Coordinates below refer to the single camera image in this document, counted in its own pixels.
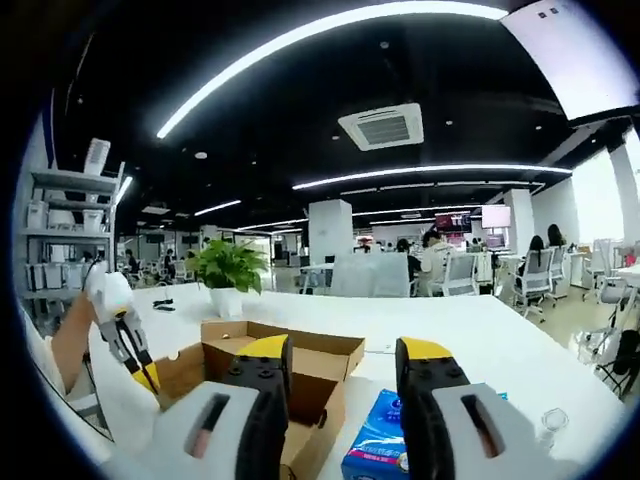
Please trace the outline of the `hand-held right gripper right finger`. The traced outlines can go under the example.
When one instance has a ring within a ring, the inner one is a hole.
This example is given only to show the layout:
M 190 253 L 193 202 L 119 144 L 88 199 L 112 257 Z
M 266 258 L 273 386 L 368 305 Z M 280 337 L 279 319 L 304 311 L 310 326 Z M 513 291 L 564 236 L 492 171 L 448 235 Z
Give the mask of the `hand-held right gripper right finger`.
M 412 479 L 553 479 L 533 424 L 438 343 L 396 340 L 396 389 Z

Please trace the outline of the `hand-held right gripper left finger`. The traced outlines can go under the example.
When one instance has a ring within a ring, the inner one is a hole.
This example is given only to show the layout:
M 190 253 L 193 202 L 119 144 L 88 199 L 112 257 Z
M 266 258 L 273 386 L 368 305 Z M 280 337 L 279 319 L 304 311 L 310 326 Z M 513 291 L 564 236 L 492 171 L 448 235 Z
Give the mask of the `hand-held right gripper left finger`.
M 278 479 L 289 424 L 292 343 L 287 334 L 242 347 L 217 382 L 198 386 L 203 409 L 186 454 L 214 479 Z

